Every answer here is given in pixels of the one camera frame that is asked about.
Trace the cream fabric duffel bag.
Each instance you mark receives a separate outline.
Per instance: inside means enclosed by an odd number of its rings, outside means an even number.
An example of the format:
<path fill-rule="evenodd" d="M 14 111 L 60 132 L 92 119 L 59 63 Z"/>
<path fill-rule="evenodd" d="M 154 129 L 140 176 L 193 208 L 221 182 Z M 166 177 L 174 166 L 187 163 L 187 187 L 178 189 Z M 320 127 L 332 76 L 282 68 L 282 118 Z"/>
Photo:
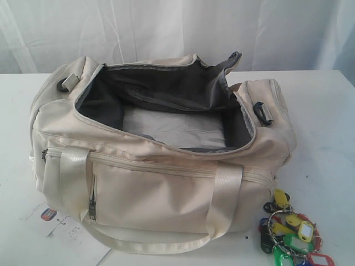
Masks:
<path fill-rule="evenodd" d="M 47 205 L 110 248 L 179 254 L 245 231 L 296 147 L 274 79 L 229 86 L 241 54 L 58 68 L 35 96 L 31 159 Z M 126 106 L 220 115 L 225 147 L 181 149 L 123 130 Z"/>

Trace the colourful key tag bunch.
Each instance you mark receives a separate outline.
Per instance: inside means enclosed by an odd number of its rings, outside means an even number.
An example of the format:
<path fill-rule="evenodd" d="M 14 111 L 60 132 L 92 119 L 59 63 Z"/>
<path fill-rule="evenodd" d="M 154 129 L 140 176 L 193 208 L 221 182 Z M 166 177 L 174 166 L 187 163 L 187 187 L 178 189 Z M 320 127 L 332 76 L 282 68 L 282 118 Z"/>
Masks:
<path fill-rule="evenodd" d="M 276 189 L 273 199 L 263 205 L 269 216 L 261 218 L 258 226 L 261 250 L 273 255 L 275 265 L 334 265 L 321 253 L 317 224 L 295 211 L 290 199 L 285 191 Z"/>

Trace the white paper hang tag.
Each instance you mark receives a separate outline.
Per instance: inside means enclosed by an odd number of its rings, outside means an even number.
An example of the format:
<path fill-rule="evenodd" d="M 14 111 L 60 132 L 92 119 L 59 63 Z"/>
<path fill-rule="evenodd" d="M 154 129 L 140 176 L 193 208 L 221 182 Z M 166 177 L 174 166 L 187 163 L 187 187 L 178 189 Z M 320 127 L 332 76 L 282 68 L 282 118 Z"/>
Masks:
<path fill-rule="evenodd" d="M 70 216 L 50 208 L 44 201 L 35 203 L 21 218 L 20 221 L 40 236 L 47 237 L 58 227 L 69 227 L 76 224 Z"/>

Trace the white backdrop curtain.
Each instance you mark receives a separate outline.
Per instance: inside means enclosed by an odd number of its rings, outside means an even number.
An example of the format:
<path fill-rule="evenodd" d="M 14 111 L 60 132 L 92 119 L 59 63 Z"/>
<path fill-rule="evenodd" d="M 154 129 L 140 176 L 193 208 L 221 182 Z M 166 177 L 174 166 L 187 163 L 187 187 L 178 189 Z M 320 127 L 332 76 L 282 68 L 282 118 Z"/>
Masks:
<path fill-rule="evenodd" d="M 2 1 L 1 72 L 87 55 L 131 63 L 196 53 L 239 71 L 339 70 L 354 80 L 353 1 Z"/>

